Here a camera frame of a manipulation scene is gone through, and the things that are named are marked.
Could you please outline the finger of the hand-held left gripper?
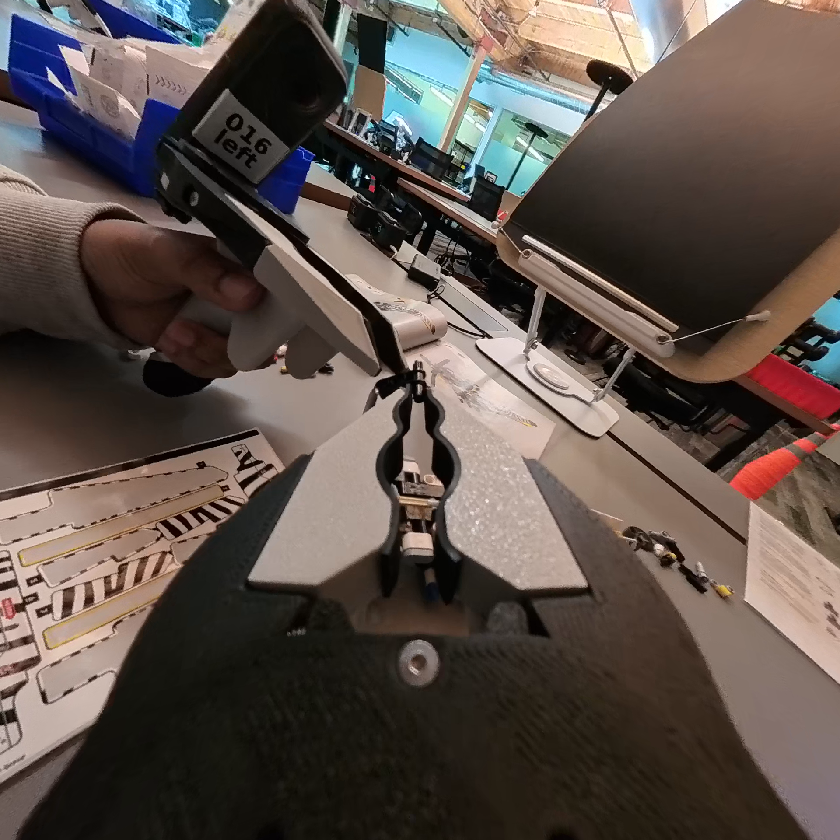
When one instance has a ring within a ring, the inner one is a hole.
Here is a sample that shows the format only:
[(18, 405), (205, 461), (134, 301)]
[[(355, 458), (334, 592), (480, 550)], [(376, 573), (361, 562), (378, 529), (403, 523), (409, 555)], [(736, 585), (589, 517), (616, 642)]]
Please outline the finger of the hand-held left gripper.
[(288, 373), (304, 380), (338, 354), (369, 376), (382, 368), (406, 371), (404, 351), (391, 321), (348, 277), (246, 205), (225, 200), (265, 240), (251, 269), (264, 288), (260, 304), (236, 314), (227, 355), (238, 371), (253, 371), (281, 345)]

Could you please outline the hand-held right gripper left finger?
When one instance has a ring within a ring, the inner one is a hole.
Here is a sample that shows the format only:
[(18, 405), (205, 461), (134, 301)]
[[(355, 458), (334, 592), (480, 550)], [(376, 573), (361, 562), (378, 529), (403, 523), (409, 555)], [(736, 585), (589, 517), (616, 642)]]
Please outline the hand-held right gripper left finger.
[(401, 566), (396, 481), (412, 406), (411, 387), (398, 387), (314, 451), (248, 583), (325, 599), (393, 593)]

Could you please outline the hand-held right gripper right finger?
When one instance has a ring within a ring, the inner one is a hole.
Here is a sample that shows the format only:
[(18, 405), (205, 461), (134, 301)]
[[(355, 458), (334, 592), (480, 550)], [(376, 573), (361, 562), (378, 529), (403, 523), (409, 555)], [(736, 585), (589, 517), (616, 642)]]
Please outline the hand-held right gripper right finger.
[(539, 463), (428, 387), (425, 428), (444, 494), (434, 515), (434, 573), (445, 603), (520, 601), (588, 588), (534, 476)]

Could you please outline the small white lego assembly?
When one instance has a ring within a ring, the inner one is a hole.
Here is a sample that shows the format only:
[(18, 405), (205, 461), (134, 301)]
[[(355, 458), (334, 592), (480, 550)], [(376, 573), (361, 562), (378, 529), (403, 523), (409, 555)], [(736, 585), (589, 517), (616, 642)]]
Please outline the small white lego assembly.
[(401, 506), (402, 561), (415, 568), (423, 601), (437, 603), (440, 593), (434, 571), (435, 518), (445, 488), (435, 475), (423, 475), (412, 458), (403, 459), (394, 487)]

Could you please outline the zebra striped sticker sheet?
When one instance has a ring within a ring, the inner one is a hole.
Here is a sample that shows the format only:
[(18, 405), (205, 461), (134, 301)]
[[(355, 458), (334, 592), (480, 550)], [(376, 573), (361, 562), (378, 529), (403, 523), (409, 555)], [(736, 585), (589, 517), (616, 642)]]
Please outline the zebra striped sticker sheet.
[(2, 492), (3, 783), (90, 727), (154, 604), (283, 469), (252, 429)]

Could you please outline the person's left forearm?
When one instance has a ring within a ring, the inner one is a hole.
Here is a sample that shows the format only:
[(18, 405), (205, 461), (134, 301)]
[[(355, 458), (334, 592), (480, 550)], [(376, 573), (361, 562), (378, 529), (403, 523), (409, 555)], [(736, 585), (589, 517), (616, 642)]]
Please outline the person's left forearm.
[(81, 265), (81, 240), (98, 221), (143, 219), (116, 203), (83, 203), (47, 195), (1, 167), (1, 334), (48, 337), (141, 350), (102, 319)]

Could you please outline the lego instruction booklet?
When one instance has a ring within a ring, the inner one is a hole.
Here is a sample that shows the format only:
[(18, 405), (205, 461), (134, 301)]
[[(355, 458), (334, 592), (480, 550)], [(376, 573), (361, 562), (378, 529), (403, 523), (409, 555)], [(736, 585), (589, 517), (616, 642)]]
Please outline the lego instruction booklet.
[(540, 459), (554, 421), (494, 381), (466, 353), (447, 342), (428, 343), (406, 356), (419, 362), (441, 403), (461, 405), (521, 456)]

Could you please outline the pile of small lego pieces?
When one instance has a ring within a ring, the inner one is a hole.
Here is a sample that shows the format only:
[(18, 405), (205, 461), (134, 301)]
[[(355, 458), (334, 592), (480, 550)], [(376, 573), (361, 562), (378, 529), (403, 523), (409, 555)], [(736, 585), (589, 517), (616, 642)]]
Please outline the pile of small lego pieces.
[(651, 531), (627, 526), (622, 530), (615, 530), (615, 533), (627, 542), (632, 551), (650, 553), (663, 569), (680, 572), (686, 582), (697, 592), (701, 594), (715, 592), (724, 601), (734, 596), (734, 590), (712, 579), (701, 562), (694, 565), (688, 563), (677, 541), (666, 531)]

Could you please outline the person's left hand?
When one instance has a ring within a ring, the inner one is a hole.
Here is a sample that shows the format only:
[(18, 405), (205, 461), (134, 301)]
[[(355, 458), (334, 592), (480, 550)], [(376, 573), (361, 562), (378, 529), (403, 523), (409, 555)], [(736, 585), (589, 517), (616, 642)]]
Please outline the person's left hand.
[(112, 331), (163, 353), (189, 374), (211, 380), (235, 375), (225, 336), (180, 311), (194, 296), (227, 312), (247, 312), (264, 291), (209, 238), (99, 219), (81, 237), (79, 253), (91, 297)]

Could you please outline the white printed packet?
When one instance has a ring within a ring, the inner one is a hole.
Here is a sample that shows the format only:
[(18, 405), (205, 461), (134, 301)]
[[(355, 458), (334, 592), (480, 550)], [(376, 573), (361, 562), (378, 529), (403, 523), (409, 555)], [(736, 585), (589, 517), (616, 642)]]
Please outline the white printed packet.
[(358, 275), (350, 274), (347, 279), (391, 323), (402, 351), (417, 350), (447, 335), (444, 314), (430, 303), (398, 297), (373, 287)]

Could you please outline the long wooden desk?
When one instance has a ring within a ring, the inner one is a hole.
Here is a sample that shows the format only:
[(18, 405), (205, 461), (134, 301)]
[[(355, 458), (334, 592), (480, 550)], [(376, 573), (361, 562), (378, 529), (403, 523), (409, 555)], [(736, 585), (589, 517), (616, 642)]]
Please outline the long wooden desk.
[(489, 245), (496, 243), (497, 219), (484, 217), (470, 206), (470, 194), (389, 157), (335, 123), (325, 122), (317, 136), (335, 153), (337, 161), (358, 165), (375, 178), (377, 186), (391, 191), (402, 190), (419, 201), (424, 227), (416, 243), (423, 253), (426, 254), (434, 242), (443, 219), (456, 223)]

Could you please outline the blue plastic bin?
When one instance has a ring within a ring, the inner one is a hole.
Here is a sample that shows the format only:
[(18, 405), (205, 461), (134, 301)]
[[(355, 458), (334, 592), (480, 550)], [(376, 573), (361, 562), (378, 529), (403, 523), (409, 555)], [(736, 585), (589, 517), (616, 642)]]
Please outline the blue plastic bin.
[[(179, 107), (224, 48), (256, 13), (262, 2), (238, 2), (217, 31), (220, 38), (205, 46), (173, 40), (126, 7), (92, 2), (97, 14), (116, 35), (104, 46), (89, 36), (62, 30), (20, 14), (12, 16), (7, 72), (15, 95), (38, 114), (41, 127), (100, 172), (141, 196), (154, 194), (154, 152), (163, 132), (172, 126)], [(122, 67), (119, 80), (106, 81), (129, 103), (135, 116), (127, 132), (102, 122), (74, 99), (76, 87), (67, 58), (80, 53), (93, 76), (96, 60), (111, 56)]]

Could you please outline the orange traffic cone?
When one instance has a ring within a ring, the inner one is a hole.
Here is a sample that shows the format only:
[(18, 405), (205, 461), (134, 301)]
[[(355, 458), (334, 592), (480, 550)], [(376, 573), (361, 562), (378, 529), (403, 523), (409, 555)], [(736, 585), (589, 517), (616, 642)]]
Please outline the orange traffic cone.
[(838, 481), (838, 466), (827, 465), (827, 460), (816, 453), (838, 434), (838, 429), (834, 423), (829, 434), (812, 433), (757, 457), (740, 468), (729, 480), (729, 486), (751, 501), (767, 496), (784, 481), (797, 480), (814, 489), (829, 490)]

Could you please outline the black floor lamp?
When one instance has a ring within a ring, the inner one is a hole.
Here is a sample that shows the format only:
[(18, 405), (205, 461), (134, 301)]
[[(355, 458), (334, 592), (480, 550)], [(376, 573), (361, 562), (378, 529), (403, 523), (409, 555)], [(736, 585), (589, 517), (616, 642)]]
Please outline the black floor lamp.
[(586, 122), (595, 115), (605, 95), (618, 96), (629, 88), (635, 79), (623, 68), (601, 59), (591, 59), (585, 68), (588, 78), (598, 86), (598, 92), (584, 117)]
[(529, 133), (529, 137), (528, 137), (528, 140), (527, 140), (526, 144), (524, 145), (524, 147), (521, 151), (520, 158), (519, 158), (518, 162), (516, 163), (512, 173), (511, 173), (511, 176), (508, 180), (507, 187), (506, 187), (507, 192), (511, 191), (513, 183), (516, 180), (516, 177), (517, 177), (520, 169), (522, 168), (522, 164), (525, 161), (526, 157), (529, 155), (529, 152), (531, 150), (533, 142), (536, 139), (545, 139), (548, 136), (547, 133), (541, 128), (541, 126), (539, 126), (538, 124), (536, 124), (534, 122), (526, 121), (525, 124), (524, 124), (524, 128)]

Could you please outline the tablet on silver stand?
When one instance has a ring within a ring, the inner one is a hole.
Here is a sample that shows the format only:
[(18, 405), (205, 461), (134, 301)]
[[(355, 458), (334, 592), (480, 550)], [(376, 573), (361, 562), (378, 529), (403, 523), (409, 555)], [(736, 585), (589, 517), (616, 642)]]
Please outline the tablet on silver stand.
[[(603, 436), (617, 422), (618, 415), (606, 403), (606, 395), (636, 354), (688, 382), (728, 382), (759, 364), (838, 292), (837, 230), (762, 299), (756, 311), (708, 329), (681, 332), (664, 316), (548, 246), (529, 236), (523, 239), (525, 247), (517, 245), (503, 229), (511, 215), (497, 232), (497, 251), (507, 266), (537, 288), (528, 335), (522, 340), (481, 339), (477, 349), (570, 425), (593, 438)], [(599, 392), (574, 381), (535, 349), (547, 295), (626, 345), (623, 361)]]

